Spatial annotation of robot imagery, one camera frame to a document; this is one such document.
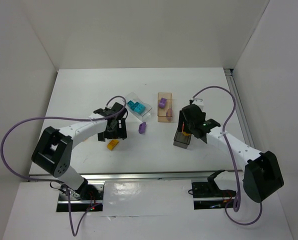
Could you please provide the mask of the purple flower lego brick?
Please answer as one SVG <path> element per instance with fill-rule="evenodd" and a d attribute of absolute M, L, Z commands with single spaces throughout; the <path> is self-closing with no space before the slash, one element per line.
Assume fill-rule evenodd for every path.
<path fill-rule="evenodd" d="M 172 119 L 173 118 L 173 111 L 171 108 L 169 108 L 167 111 L 166 111 L 166 115 L 165 115 L 168 119 Z"/>

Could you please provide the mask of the yellow curved lego brick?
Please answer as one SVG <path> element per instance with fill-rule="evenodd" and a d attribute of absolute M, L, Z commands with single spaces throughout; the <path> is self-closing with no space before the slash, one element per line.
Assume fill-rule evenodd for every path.
<path fill-rule="evenodd" d="M 110 151 L 113 151 L 115 149 L 115 147 L 119 144 L 119 140 L 118 139 L 112 139 L 108 144 L 107 144 L 107 149 L 109 149 Z"/>

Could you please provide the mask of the yellow butterfly lego brick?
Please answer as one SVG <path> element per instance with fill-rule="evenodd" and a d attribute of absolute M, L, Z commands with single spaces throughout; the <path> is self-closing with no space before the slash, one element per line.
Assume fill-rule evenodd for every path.
<path fill-rule="evenodd" d="M 188 133 L 188 132 L 185 131 L 185 123 L 184 123 L 184 122 L 182 123 L 181 133 L 182 133 L 184 136 L 186 136 L 186 137 L 191 136 L 190 133 Z"/>

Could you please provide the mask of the purple rounded lego brick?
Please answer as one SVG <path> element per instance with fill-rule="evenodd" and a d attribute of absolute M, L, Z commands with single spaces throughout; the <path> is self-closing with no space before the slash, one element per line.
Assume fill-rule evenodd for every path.
<path fill-rule="evenodd" d="M 146 127 L 147 127 L 147 123 L 142 122 L 138 127 L 138 133 L 141 135 L 144 134 L 146 132 Z"/>

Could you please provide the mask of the teal rectangular lego brick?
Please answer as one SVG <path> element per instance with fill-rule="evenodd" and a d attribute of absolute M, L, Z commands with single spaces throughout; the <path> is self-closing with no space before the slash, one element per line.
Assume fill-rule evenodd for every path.
<path fill-rule="evenodd" d="M 129 107 L 129 106 L 128 106 L 128 107 L 129 107 L 132 111 L 134 111 L 138 105 L 139 105 L 138 102 L 134 102 L 133 107 Z"/>

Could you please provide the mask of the small teal lego brick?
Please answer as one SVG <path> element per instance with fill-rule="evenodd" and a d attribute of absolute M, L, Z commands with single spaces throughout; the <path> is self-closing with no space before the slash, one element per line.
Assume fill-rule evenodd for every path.
<path fill-rule="evenodd" d="M 130 107 L 130 108 L 132 108 L 133 106 L 134 106 L 134 102 L 132 101 L 132 100 L 129 100 L 128 102 L 127 102 L 127 105 Z"/>

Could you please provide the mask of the teal rounded lego brick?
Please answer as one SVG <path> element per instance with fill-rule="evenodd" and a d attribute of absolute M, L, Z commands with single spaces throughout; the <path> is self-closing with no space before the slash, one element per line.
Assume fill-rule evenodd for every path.
<path fill-rule="evenodd" d="M 141 115 L 145 111 L 145 109 L 146 109 L 146 107 L 143 104 L 138 102 L 138 106 L 136 107 L 134 112 Z"/>

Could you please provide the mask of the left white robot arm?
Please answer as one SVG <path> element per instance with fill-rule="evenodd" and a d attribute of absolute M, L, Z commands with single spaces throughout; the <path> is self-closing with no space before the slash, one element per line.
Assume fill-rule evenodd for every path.
<path fill-rule="evenodd" d="M 80 199 L 98 198 L 99 191 L 71 166 L 72 151 L 94 135 L 97 135 L 100 142 L 126 139 L 127 115 L 128 110 L 115 102 L 112 107 L 95 110 L 86 121 L 78 121 L 59 129 L 49 126 L 43 130 L 31 160 L 66 185 Z"/>

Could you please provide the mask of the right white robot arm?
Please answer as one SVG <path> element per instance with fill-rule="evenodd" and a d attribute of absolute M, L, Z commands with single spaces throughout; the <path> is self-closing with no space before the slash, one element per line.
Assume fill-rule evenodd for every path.
<path fill-rule="evenodd" d="M 243 189 L 256 203 L 261 203 L 284 186 L 284 179 L 277 157 L 271 151 L 254 149 L 227 131 L 214 119 L 206 119 L 206 113 L 196 104 L 179 111 L 176 134 L 184 137 L 184 148 L 190 144 L 191 136 L 216 147 L 223 153 L 233 154 L 236 165 L 244 172 Z"/>

